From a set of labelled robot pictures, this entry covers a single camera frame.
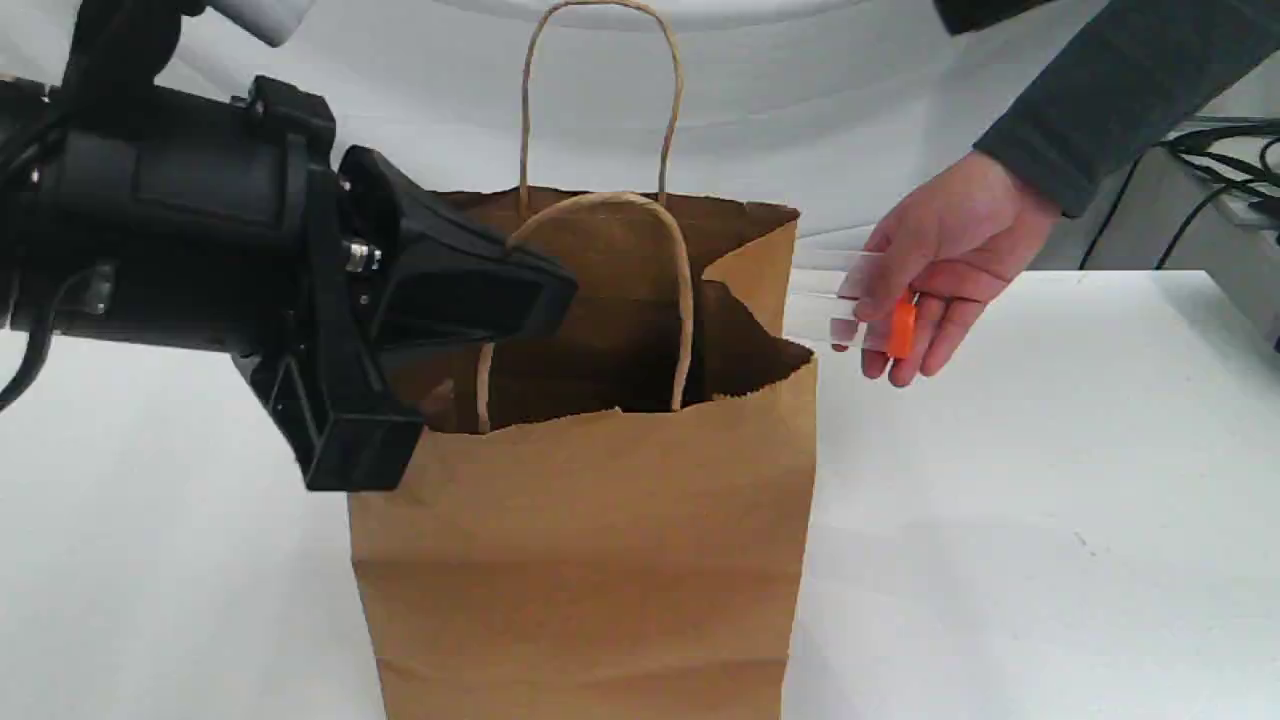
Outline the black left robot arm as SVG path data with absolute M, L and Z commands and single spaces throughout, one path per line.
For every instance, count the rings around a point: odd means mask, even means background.
M 326 100 L 266 76 L 166 88 L 184 20 L 283 45 L 284 1 L 83 1 L 59 85 L 3 81 L 3 324 L 27 333 L 10 407 L 67 334 L 224 354 L 311 491 L 394 489 L 426 425 L 383 363 L 553 334 L 559 263 L 353 145 Z

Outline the person's bare hand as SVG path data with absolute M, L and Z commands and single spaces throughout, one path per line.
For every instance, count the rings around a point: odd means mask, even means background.
M 970 151 L 897 202 L 867 250 L 881 252 L 855 316 L 879 320 L 906 292 L 916 297 L 911 352 L 861 352 L 861 372 L 897 388 L 937 375 L 988 306 L 1044 247 L 1061 217 L 1009 169 Z

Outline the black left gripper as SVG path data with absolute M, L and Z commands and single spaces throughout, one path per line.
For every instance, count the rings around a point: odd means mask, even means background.
M 232 102 L 150 86 L 29 150 L 29 328 L 228 356 L 307 489 L 387 492 L 424 423 L 376 346 L 554 333 L 579 283 L 383 154 L 330 165 L 325 101 L 257 78 Z

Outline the dark grey sleeved forearm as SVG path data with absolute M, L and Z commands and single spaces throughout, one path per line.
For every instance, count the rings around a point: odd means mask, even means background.
M 974 142 L 1068 218 L 1277 51 L 1275 1 L 1111 1 Z

